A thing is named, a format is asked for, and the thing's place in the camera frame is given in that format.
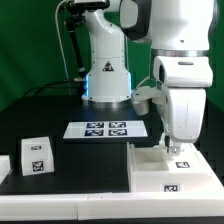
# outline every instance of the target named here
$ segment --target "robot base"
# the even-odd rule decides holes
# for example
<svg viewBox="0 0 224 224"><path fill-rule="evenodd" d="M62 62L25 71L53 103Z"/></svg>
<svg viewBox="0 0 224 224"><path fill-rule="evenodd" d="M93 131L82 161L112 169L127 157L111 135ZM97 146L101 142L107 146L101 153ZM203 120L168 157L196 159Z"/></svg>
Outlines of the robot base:
<svg viewBox="0 0 224 224"><path fill-rule="evenodd" d="M117 108L122 108L122 107L131 105L131 99L116 101L116 102L100 102L100 101L89 100L88 97L86 96L82 97L82 102L84 106L101 108L101 109L106 109L106 108L117 109Z"/></svg>

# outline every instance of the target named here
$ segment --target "black panel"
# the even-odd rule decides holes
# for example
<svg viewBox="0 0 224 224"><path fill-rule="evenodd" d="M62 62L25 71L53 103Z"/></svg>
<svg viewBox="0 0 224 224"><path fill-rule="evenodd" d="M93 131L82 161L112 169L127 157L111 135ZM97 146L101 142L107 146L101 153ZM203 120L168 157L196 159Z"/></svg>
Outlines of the black panel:
<svg viewBox="0 0 224 224"><path fill-rule="evenodd" d="M149 30L151 17L151 0L132 0L138 5L137 23L129 28L121 27L124 34L132 41L144 38Z"/></svg>

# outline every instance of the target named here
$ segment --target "black cable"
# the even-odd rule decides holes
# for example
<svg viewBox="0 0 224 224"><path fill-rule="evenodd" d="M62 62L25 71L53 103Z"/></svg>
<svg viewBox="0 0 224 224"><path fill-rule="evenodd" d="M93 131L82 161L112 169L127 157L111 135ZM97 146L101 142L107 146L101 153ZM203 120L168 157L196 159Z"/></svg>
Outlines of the black cable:
<svg viewBox="0 0 224 224"><path fill-rule="evenodd" d="M24 94L23 94L23 96L22 97L26 97L30 92L32 92L32 91L34 91L34 90L37 90L37 89L40 89L40 88L43 88L43 86L40 86L40 87L34 87L34 88L31 88L31 89L28 89ZM76 87L68 87L68 86L66 86L66 87L55 87L55 86L45 86L44 87L44 89L76 89L77 90L77 88Z"/></svg>
<svg viewBox="0 0 224 224"><path fill-rule="evenodd" d="M39 95L46 87L49 87L49 86L55 86L55 85L60 85L60 84L64 84L64 83L74 83L74 79L65 79L65 80L62 80L62 81L56 81L56 82L51 82L51 83L48 83L42 87L40 87L35 93L34 93L34 96L37 96Z"/></svg>

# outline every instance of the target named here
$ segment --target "black and white pattern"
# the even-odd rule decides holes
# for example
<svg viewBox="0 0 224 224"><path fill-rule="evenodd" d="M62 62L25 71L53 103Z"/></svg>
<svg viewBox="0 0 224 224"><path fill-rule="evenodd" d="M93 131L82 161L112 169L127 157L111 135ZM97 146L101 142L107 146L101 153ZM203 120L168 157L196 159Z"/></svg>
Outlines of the black and white pattern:
<svg viewBox="0 0 224 224"><path fill-rule="evenodd" d="M86 128L104 128L104 123L103 122L87 123Z"/></svg>
<svg viewBox="0 0 224 224"><path fill-rule="evenodd" d="M110 122L109 128L126 128L126 122Z"/></svg>
<svg viewBox="0 0 224 224"><path fill-rule="evenodd" d="M103 130L87 130L85 131L85 137L98 137L103 136Z"/></svg>
<svg viewBox="0 0 224 224"><path fill-rule="evenodd" d="M111 129L109 130L109 136L127 136L128 132L126 129Z"/></svg>
<svg viewBox="0 0 224 224"><path fill-rule="evenodd" d="M36 146L32 146L31 150L36 151L36 150L41 150L42 146L41 145L36 145Z"/></svg>
<svg viewBox="0 0 224 224"><path fill-rule="evenodd" d="M32 162L33 172L43 172L44 171L44 161Z"/></svg>
<svg viewBox="0 0 224 224"><path fill-rule="evenodd" d="M164 192L178 192L180 191L179 185L164 185Z"/></svg>
<svg viewBox="0 0 224 224"><path fill-rule="evenodd" d="M190 168L190 165L188 162L176 162L177 168Z"/></svg>

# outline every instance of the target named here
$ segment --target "cable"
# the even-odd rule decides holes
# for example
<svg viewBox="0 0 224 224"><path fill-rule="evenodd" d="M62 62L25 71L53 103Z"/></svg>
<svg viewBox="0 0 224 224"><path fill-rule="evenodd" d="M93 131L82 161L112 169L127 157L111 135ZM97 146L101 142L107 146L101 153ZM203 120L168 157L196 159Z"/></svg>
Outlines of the cable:
<svg viewBox="0 0 224 224"><path fill-rule="evenodd" d="M64 83L74 83L74 79L65 79L65 80L62 80L62 81L55 81L55 82L51 82L51 83L48 83L42 87L40 87L35 93L34 93L34 96L37 96L39 95L46 87L49 87L49 86L55 86L55 85L60 85L60 84L64 84Z"/></svg>
<svg viewBox="0 0 224 224"><path fill-rule="evenodd" d="M139 87L141 87L146 81L148 81L150 79L150 77L149 76L147 76L146 78L144 78L138 85L137 85L137 87L136 88L139 88Z"/></svg>
<svg viewBox="0 0 224 224"><path fill-rule="evenodd" d="M58 12L59 12L61 5L63 5L65 2L67 2L67 0L63 0L57 5L57 8L55 10L55 25L56 25L58 41L59 41L59 45L60 45L60 49L61 49L62 59L63 59L63 63L64 63L66 78L69 79L67 63L66 63L66 59L65 59L64 48L62 45L61 33L60 33L60 29L59 29L59 24L58 24Z"/></svg>
<svg viewBox="0 0 224 224"><path fill-rule="evenodd" d="M34 87L34 88L31 88L29 90L27 90L22 97L26 97L30 92L34 91L34 90L37 90L37 89L40 89L40 88L43 88L43 86L40 86L40 87ZM44 89L77 89L76 87L55 87L55 86L45 86Z"/></svg>

